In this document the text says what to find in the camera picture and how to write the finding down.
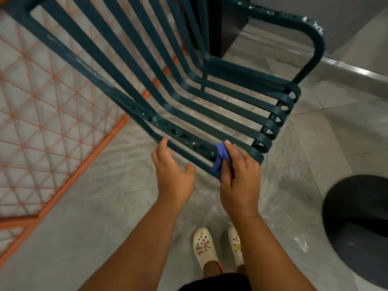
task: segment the metal chair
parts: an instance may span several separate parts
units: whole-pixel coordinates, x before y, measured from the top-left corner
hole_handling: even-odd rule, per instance
[[[134,28],[133,24],[128,19],[124,10],[121,8],[117,0],[103,0],[105,5],[114,15],[120,26],[124,29],[127,36],[131,39],[139,53],[148,63],[151,70],[155,73],[161,85],[166,89],[169,96],[180,104],[201,113],[202,115],[215,120],[225,126],[234,129],[253,139],[251,146],[228,135],[227,133],[207,124],[198,118],[187,114],[173,107],[162,96],[157,87],[147,77],[146,73],[139,66],[135,58],[129,53],[127,48],[122,44],[113,30],[109,27],[104,18],[99,14],[98,10],[89,0],[73,0],[80,10],[86,15],[90,22],[110,44],[114,51],[119,55],[129,69],[137,76],[139,81],[150,92],[153,98],[167,112],[187,122],[188,124],[216,137],[220,141],[230,140],[232,143],[245,149],[259,163],[264,160],[264,153],[267,153],[272,146],[272,141],[276,139],[280,128],[284,125],[287,115],[293,110],[295,103],[301,95],[301,90],[298,87],[306,75],[313,70],[319,63],[324,54],[324,38],[322,28],[316,23],[309,20],[307,17],[301,17],[293,14],[279,12],[267,9],[261,6],[248,4],[239,0],[219,0],[220,2],[233,6],[235,10],[248,17],[260,19],[262,21],[276,24],[289,29],[301,31],[309,36],[314,44],[314,55],[302,70],[295,76],[292,81],[277,78],[275,76],[262,73],[253,69],[249,69],[228,61],[221,60],[209,54],[209,24],[208,24],[208,9],[207,0],[197,0],[200,16],[200,26],[197,24],[189,0],[166,0],[179,34],[187,49],[188,55],[192,60],[195,68],[201,73],[202,77],[197,75],[190,67],[185,54],[183,53],[178,40],[172,30],[172,27],[163,11],[159,0],[148,0],[155,15],[174,50],[179,63],[182,66],[184,73],[195,83],[201,85],[200,89],[189,85],[182,77],[173,59],[162,42],[157,30],[155,29],[151,19],[148,17],[146,10],[139,0],[128,0],[136,12],[144,29],[148,33],[150,39],[163,58],[167,67],[170,69],[172,77],[186,92],[199,97],[203,100],[218,105],[226,110],[229,110],[241,117],[245,117],[255,123],[258,123],[262,128],[258,131],[240,122],[237,122],[229,117],[211,110],[197,102],[194,102],[180,93],[172,86],[163,70],[159,67],[155,58],[143,42],[139,33]],[[51,17],[62,26],[67,33],[118,83],[127,94],[121,92],[114,87],[101,75],[95,72],[87,63],[80,59],[74,52],[61,43],[47,29],[45,29],[38,21],[31,16],[31,11],[38,5],[41,5]],[[156,110],[143,98],[143,96],[133,87],[128,79],[114,66],[114,64],[104,55],[99,47],[85,34],[78,24],[66,13],[66,11],[56,2],[56,0],[10,0],[5,6],[6,12],[15,19],[18,23],[28,29],[40,41],[46,44],[52,51],[57,53],[62,59],[69,63],[73,68],[82,73],[96,87],[104,92],[112,99],[119,107],[128,113],[142,128],[157,142],[162,139],[162,136],[151,128],[157,128],[167,134],[172,139],[175,139],[187,148],[196,152],[201,157],[210,162],[216,159],[216,148],[210,142],[196,136],[177,124],[163,118]],[[186,15],[188,25],[182,12]],[[193,44],[190,40],[187,26],[191,27],[192,33],[196,39],[199,52],[202,59],[199,59]],[[216,83],[208,78],[208,76],[216,77],[254,92],[268,96],[277,100],[276,104],[271,104],[264,100],[260,100],[254,96],[239,92],[222,84]],[[254,107],[269,112],[269,117],[264,117],[250,110],[242,108],[236,104],[228,102],[223,98],[214,96],[206,92],[206,88],[213,89],[223,93],[229,97],[238,99]],[[208,173],[211,172],[211,166],[192,153],[189,153],[177,144],[169,141],[169,147],[181,154],[183,157],[204,169]]]

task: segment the orange metal fence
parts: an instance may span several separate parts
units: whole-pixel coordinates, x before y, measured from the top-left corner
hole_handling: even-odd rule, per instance
[[[71,0],[57,0],[145,97],[149,93]],[[101,0],[91,0],[147,75],[149,70]],[[148,35],[118,0],[150,51]],[[147,0],[141,0],[150,16]],[[121,89],[40,7],[32,15],[93,69]],[[0,12],[0,266],[18,249],[129,116],[31,33]],[[164,33],[159,31],[164,42]],[[168,44],[171,55],[173,51]],[[158,57],[160,65],[165,65]]]

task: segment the blue cloth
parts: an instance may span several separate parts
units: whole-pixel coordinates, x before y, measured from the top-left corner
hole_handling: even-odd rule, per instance
[[[234,178],[234,169],[232,165],[232,159],[230,158],[230,155],[228,151],[226,150],[225,143],[221,142],[216,144],[217,148],[217,159],[214,162],[213,167],[211,168],[211,171],[214,172],[218,178],[221,177],[221,166],[222,166],[222,160],[226,159],[230,163],[230,167],[232,168],[232,178]]]

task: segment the hand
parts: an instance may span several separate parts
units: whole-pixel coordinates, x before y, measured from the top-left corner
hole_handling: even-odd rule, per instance
[[[224,159],[221,167],[221,203],[232,221],[258,216],[260,165],[245,150],[229,141],[225,141],[225,147],[233,161],[235,178],[232,180],[230,164]]]
[[[186,170],[182,170],[172,158],[174,152],[168,151],[167,140],[163,138],[151,154],[158,178],[158,202],[172,206],[179,213],[194,191],[196,169],[187,163]]]

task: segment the white crocs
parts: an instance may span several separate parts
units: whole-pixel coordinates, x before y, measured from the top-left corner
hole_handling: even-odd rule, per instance
[[[193,237],[193,247],[194,253],[202,270],[205,264],[210,261],[214,260],[220,264],[216,249],[214,247],[213,239],[211,238],[211,234],[207,228],[199,228],[196,230]]]
[[[232,252],[233,252],[234,264],[236,265],[236,268],[238,268],[240,265],[244,264],[244,260],[243,260],[243,254],[241,252],[240,237],[237,234],[237,231],[234,228],[234,226],[231,226],[229,228],[228,236],[229,236],[230,247],[232,248]]]

